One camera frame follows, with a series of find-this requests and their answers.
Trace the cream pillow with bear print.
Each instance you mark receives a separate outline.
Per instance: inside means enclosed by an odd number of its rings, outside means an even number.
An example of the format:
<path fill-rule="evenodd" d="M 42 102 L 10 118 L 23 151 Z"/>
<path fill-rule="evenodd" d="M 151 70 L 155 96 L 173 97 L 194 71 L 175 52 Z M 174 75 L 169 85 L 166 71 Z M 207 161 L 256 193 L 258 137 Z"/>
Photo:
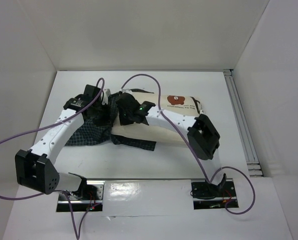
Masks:
<path fill-rule="evenodd" d="M 162 95 L 161 109 L 163 114 L 170 119 L 178 129 L 180 129 L 185 137 L 187 136 L 187 132 L 185 132 L 182 127 L 186 122 L 185 118 L 187 116 L 195 118 L 204 112 L 198 97 L 183 95 Z M 155 112 L 155 116 L 159 117 L 166 127 L 145 125 L 142 123 L 123 125 L 117 116 L 111 133 L 130 139 L 184 146 L 184 140 L 176 132 L 173 126 L 160 115 L 159 111 Z"/>

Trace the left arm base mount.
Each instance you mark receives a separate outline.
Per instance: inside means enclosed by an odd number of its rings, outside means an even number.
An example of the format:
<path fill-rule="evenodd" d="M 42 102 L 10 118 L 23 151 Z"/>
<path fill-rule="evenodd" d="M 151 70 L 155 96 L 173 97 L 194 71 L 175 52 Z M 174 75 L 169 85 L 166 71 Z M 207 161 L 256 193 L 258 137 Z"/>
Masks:
<path fill-rule="evenodd" d="M 101 212 L 103 210 L 104 184 L 103 180 L 87 179 L 79 190 L 69 192 L 68 198 L 73 212 Z"/>

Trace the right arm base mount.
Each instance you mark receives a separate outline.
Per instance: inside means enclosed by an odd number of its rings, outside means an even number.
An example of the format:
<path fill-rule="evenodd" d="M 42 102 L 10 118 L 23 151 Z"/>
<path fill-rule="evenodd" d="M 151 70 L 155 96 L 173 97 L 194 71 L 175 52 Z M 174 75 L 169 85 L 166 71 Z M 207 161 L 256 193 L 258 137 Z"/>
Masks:
<path fill-rule="evenodd" d="M 221 190 L 205 181 L 192 181 L 190 195 L 194 210 L 224 209 L 225 205 L 228 208 L 239 207 L 235 185 L 231 179 L 225 182 Z"/>

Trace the aluminium frame rail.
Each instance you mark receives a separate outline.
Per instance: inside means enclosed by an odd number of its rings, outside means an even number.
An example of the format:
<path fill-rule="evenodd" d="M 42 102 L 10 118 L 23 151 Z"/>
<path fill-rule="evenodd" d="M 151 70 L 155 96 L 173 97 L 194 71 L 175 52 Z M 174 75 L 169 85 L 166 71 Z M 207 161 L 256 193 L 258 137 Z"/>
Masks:
<path fill-rule="evenodd" d="M 223 74 L 236 118 L 250 177 L 263 177 L 264 174 L 254 147 L 251 133 L 248 128 L 246 117 L 243 111 L 242 103 L 234 82 L 233 71 L 231 69 L 225 69 Z"/>

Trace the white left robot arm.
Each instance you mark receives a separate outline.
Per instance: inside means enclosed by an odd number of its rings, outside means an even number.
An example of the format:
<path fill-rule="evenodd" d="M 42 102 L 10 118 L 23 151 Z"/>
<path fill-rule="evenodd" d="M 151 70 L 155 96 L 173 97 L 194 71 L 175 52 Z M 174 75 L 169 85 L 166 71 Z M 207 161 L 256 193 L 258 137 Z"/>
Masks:
<path fill-rule="evenodd" d="M 29 150 L 16 153 L 17 183 L 47 195 L 55 191 L 69 191 L 75 199 L 83 199 L 88 189 L 86 178 L 58 172 L 54 164 L 71 136 L 108 105 L 110 95 L 109 89 L 86 85 L 82 94 L 70 98 L 54 126 Z"/>

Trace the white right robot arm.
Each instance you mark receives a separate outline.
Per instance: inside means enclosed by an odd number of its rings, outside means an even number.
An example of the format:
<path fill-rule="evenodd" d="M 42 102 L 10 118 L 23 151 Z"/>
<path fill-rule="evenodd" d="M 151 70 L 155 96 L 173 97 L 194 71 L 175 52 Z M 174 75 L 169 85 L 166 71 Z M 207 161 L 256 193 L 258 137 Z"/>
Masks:
<path fill-rule="evenodd" d="M 208 116 L 179 114 L 149 101 L 139 103 L 126 92 L 120 94 L 116 104 L 119 119 L 124 125 L 143 124 L 178 133 L 198 162 L 207 182 L 208 193 L 218 196 L 223 192 L 227 177 L 218 154 L 220 135 Z"/>

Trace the dark checked pillowcase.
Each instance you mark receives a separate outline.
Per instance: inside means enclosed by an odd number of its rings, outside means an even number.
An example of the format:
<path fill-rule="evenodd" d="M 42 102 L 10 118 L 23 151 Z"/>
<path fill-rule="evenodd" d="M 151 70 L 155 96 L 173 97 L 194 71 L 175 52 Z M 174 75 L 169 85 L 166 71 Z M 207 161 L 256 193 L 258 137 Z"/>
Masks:
<path fill-rule="evenodd" d="M 114 145 L 126 145 L 143 150 L 153 151 L 156 146 L 155 141 L 127 138 L 112 133 L 113 123 L 118 116 L 116 98 L 119 93 L 114 93 L 108 98 L 109 120 L 104 125 L 96 125 L 93 120 L 86 120 L 84 124 L 76 130 L 65 144 L 67 147 L 94 146 L 106 141 L 111 141 Z"/>

